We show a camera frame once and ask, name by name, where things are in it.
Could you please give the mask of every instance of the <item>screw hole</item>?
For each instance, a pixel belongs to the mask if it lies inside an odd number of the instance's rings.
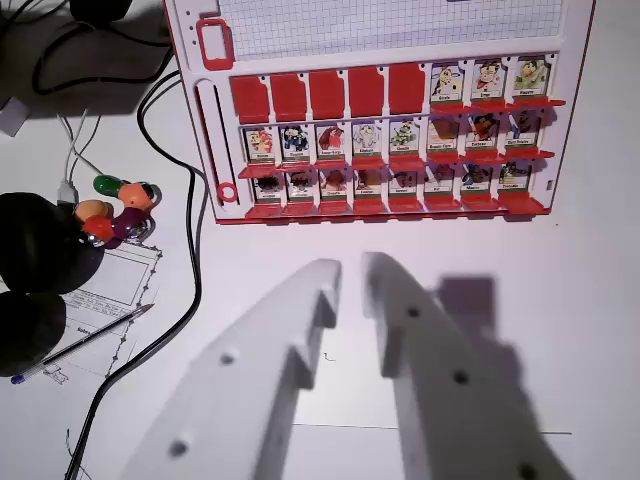
[[[189,446],[182,440],[175,440],[169,447],[169,455],[172,457],[181,457],[189,450]]]
[[[236,357],[230,353],[220,355],[220,363],[223,365],[232,365],[236,361]]]
[[[464,370],[456,370],[453,372],[453,381],[458,385],[466,385],[469,383],[469,374]]]
[[[536,480],[538,471],[528,463],[523,463],[518,467],[518,473],[523,480]]]

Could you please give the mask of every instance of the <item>white table surface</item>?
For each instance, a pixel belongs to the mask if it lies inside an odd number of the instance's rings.
[[[335,361],[320,362],[317,386],[303,393],[296,422],[334,426],[336,439],[348,437],[339,433],[340,428],[378,427],[358,429],[353,438],[342,441],[358,449],[354,460],[367,458],[362,452],[370,452],[370,458],[378,458],[379,450],[389,452],[387,470],[376,467],[385,472],[379,478],[401,478],[397,442],[387,448],[387,438],[382,443],[374,438],[384,436],[376,432],[395,427],[396,420],[391,384],[377,370],[373,324],[361,313],[360,256],[366,251],[393,255],[427,289],[438,289],[448,277],[471,279],[472,284],[474,279],[483,285],[493,282],[494,298],[486,303],[493,304],[489,317],[498,347],[483,349],[482,354],[501,370],[504,361],[516,361],[517,376],[542,431],[571,433],[569,467],[576,478],[636,479],[640,387],[632,369],[640,364],[640,224],[635,202],[640,102],[631,80],[640,76],[639,18],[640,5],[634,0],[609,0],[598,6],[549,216],[523,223],[496,218],[222,226],[215,224],[208,207],[202,231],[200,310],[173,342],[103,400],[86,451],[93,480],[117,478],[154,413],[202,347],[277,282],[320,257],[343,263],[338,327],[325,334],[322,347]],[[173,69],[174,62],[167,71]],[[87,130],[94,120],[87,121]],[[147,123],[164,148],[200,165],[180,88],[152,107]],[[67,148],[52,118],[30,120],[15,139],[1,138],[0,192],[31,191],[55,201]],[[192,299],[182,227],[188,177],[147,145],[135,115],[104,117],[86,154],[106,173],[155,183],[163,192],[162,203],[153,211],[158,227],[148,242],[164,251],[162,285],[157,307],[148,320],[137,324],[139,349],[176,321]],[[92,191],[91,172],[82,165],[74,180],[81,198],[100,198]],[[491,320],[475,312],[473,305],[461,310],[463,320]],[[11,414],[35,414],[29,412],[27,400],[23,406],[12,404]],[[80,419],[89,400],[90,395],[73,406]],[[372,433],[367,436],[361,430]],[[298,432],[300,438],[308,434]],[[362,440],[357,440],[359,435],[364,435]],[[27,461],[46,458],[46,444],[17,431],[0,437],[0,465],[8,472],[3,478],[63,473]],[[323,450],[314,451],[321,458]],[[288,473],[301,471],[299,462],[288,468]],[[364,478],[347,471],[350,478]]]

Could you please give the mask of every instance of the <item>black cable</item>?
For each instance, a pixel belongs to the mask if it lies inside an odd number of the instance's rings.
[[[42,67],[43,67],[43,64],[46,61],[46,59],[53,52],[58,50],[62,45],[64,45],[70,39],[72,39],[72,38],[74,38],[74,37],[76,37],[76,36],[78,36],[78,35],[80,35],[82,33],[85,33],[85,32],[93,32],[94,29],[98,29],[98,28],[99,27],[93,27],[93,26],[88,25],[88,24],[80,24],[76,28],[74,28],[73,30],[70,30],[67,33],[64,33],[63,35],[58,37],[56,40],[54,40],[44,50],[44,52],[42,52],[42,55],[38,59],[38,62],[36,63],[36,65],[35,65],[35,67],[33,69],[33,74],[31,76],[31,86],[33,87],[33,91],[36,92],[39,95],[49,95],[51,93],[59,92],[61,90],[65,90],[67,88],[74,87],[76,85],[80,85],[82,83],[102,82],[102,83],[144,84],[144,83],[155,82],[158,78],[160,78],[160,75],[162,75],[162,72],[166,68],[167,64],[171,60],[171,56],[173,55],[173,49],[169,48],[167,50],[167,53],[165,53],[164,58],[162,59],[162,63],[160,64],[160,67],[158,68],[158,70],[153,75],[151,75],[149,77],[145,77],[145,78],[83,77],[83,78],[77,78],[75,80],[68,80],[66,82],[60,83],[60,84],[55,85],[53,87],[48,87],[48,88],[41,87],[40,86],[40,74],[42,72]],[[134,42],[137,42],[137,43],[142,43],[143,45],[149,45],[149,46],[154,46],[154,47],[156,47],[156,46],[165,46],[165,44],[159,44],[159,43],[156,43],[156,42],[148,42],[146,40],[136,39],[134,37],[131,37],[131,36],[126,35],[126,34],[123,34],[122,32],[119,32],[119,31],[114,30],[112,28],[104,29],[104,30],[106,30],[108,32],[111,32],[111,33],[115,33],[116,35],[120,35],[123,38],[126,38],[127,40],[131,40],[131,41],[134,41]]]
[[[158,83],[156,83],[149,92],[145,95],[145,97],[138,105],[137,111],[137,121],[138,128],[140,132],[144,136],[144,138],[149,142],[149,144],[162,156],[167,158],[171,163],[178,165],[186,169],[189,172],[189,189],[187,191],[187,208],[186,208],[186,229],[187,229],[187,242],[189,246],[189,257],[191,259],[191,268],[193,270],[193,278],[195,283],[195,294],[193,297],[193,302],[184,313],[184,315],[174,323],[169,330],[163,333],[159,338],[157,338],[153,343],[144,348],[140,353],[138,353],[135,357],[125,363],[118,370],[109,375],[102,385],[98,388],[95,396],[93,397],[93,401],[91,402],[91,406],[89,407],[89,411],[87,412],[87,416],[85,418],[84,424],[82,426],[82,430],[80,432],[80,437],[78,439],[78,443],[76,444],[76,448],[73,451],[73,455],[71,456],[71,461],[69,462],[69,467],[65,474],[65,480],[75,480],[79,471],[80,464],[82,462],[82,456],[84,454],[85,447],[87,445],[87,440],[89,438],[89,431],[91,429],[91,424],[93,423],[93,418],[95,417],[96,411],[98,410],[98,406],[100,405],[100,401],[105,396],[107,391],[122,377],[142,365],[145,361],[151,358],[155,353],[157,353],[162,347],[164,347],[175,335],[177,335],[182,328],[189,322],[191,317],[196,313],[198,306],[200,305],[200,300],[202,299],[202,278],[200,273],[200,260],[197,255],[196,247],[194,245],[193,238],[193,229],[191,227],[192,222],[192,203],[193,203],[193,193],[195,187],[196,175],[200,175],[200,171],[191,165],[188,165],[184,162],[181,162],[177,158],[173,157],[166,151],[156,144],[156,142],[151,138],[144,124],[144,114],[145,106],[151,99],[152,95],[158,91],[162,85],[164,85],[171,78],[178,75],[179,72],[175,71],[168,75],[165,75]]]
[[[11,25],[17,20],[17,18],[22,15],[22,12],[25,11],[25,9],[31,5],[33,2],[35,2],[36,0],[27,0],[26,2],[24,2],[22,5],[20,5],[20,8],[18,8],[18,10],[16,10],[13,15],[11,15],[8,19],[7,22],[2,25],[0,27],[0,42],[2,41],[2,38],[7,34],[7,32],[9,31],[9,27],[11,27]]]
[[[62,0],[62,2],[60,2],[58,5],[53,7],[51,10],[49,10],[47,12],[44,12],[44,13],[38,15],[35,18],[30,18],[28,20],[22,20],[21,22],[18,22],[17,20],[14,20],[13,24],[14,25],[33,25],[34,23],[38,23],[38,22],[44,20],[45,18],[50,17],[51,15],[56,13],[58,10],[63,8],[67,3],[69,3],[69,0]]]

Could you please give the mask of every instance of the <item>paper sheet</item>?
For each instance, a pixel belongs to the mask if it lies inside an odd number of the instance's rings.
[[[557,35],[562,0],[219,0],[237,60]]]
[[[66,326],[52,352],[138,305],[153,303],[161,258],[162,252],[155,247],[122,244],[106,251],[94,276],[63,295]],[[5,290],[0,282],[0,291]],[[73,448],[98,386],[131,355],[136,339],[130,326],[117,328],[21,385],[0,378],[0,431],[16,439],[5,442],[0,465],[11,465],[12,479],[62,477],[70,459],[67,429]],[[25,439],[31,439],[28,446]],[[78,478],[86,477],[81,472]]]

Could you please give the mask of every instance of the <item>red slot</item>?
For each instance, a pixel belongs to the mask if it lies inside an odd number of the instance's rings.
[[[384,77],[377,67],[349,69],[349,105],[352,117],[382,115]]]
[[[392,212],[421,212],[422,205],[416,197],[389,197],[389,209]]]
[[[529,192],[505,192],[498,195],[498,202],[513,214],[536,215],[545,209]]]
[[[429,210],[459,210],[460,202],[453,195],[425,195],[424,203]]]
[[[335,70],[320,70],[309,74],[313,118],[342,118],[344,115],[344,80]]]
[[[384,203],[378,197],[374,198],[356,198],[353,201],[353,213],[356,215],[375,215],[376,213],[384,213],[386,208]]]
[[[471,210],[497,210],[500,204],[490,193],[465,193],[462,203]]]
[[[276,121],[304,121],[307,115],[307,92],[296,73],[271,75],[271,95]]]
[[[231,77],[231,94],[240,123],[269,121],[269,94],[260,77]]]
[[[398,63],[389,67],[389,107],[393,115],[422,111],[424,77],[417,63]]]

